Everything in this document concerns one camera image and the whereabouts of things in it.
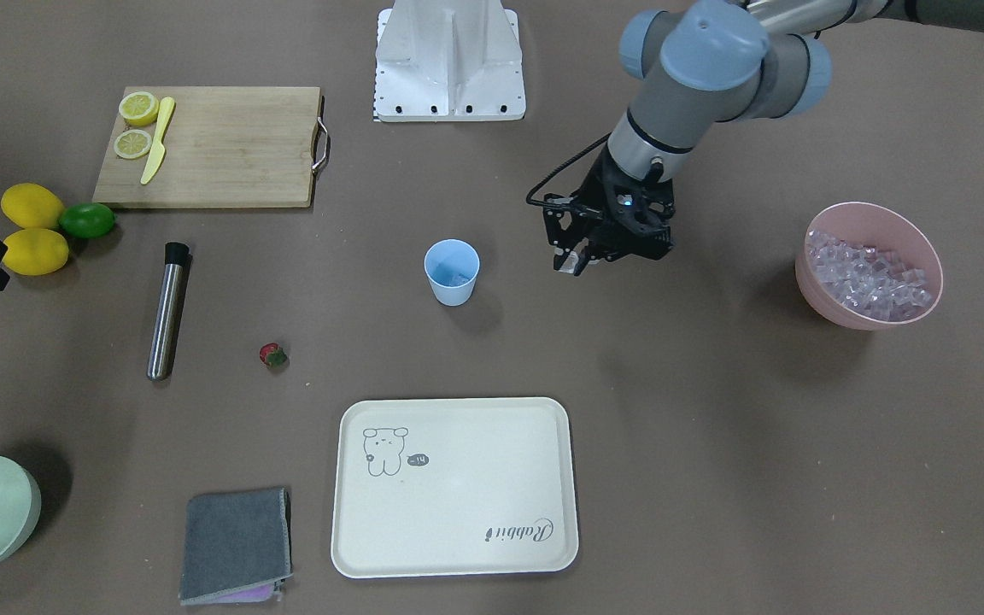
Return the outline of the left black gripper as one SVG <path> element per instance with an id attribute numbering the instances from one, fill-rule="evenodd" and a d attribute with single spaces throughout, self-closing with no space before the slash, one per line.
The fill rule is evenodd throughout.
<path id="1" fill-rule="evenodd" d="M 626 173 L 608 147 L 602 148 L 586 178 L 586 200 L 599 211 L 599 219 L 586 233 L 591 249 L 671 249 L 673 189 L 663 179 L 666 164 L 653 156 L 645 164 L 643 179 Z M 573 277 L 595 258 L 587 246 L 581 250 L 554 249 L 553 269 Z"/>

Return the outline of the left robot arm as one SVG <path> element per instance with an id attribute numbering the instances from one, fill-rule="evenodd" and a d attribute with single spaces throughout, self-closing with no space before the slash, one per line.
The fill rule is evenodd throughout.
<path id="1" fill-rule="evenodd" d="M 542 208 L 552 265 L 672 249 L 673 176 L 716 122 L 785 118 L 823 98 L 832 79 L 820 32 L 886 17 L 984 32 L 984 1 L 695 1 L 634 15 L 618 43 L 639 94 L 590 150 L 596 160 L 567 196 L 527 196 Z"/>

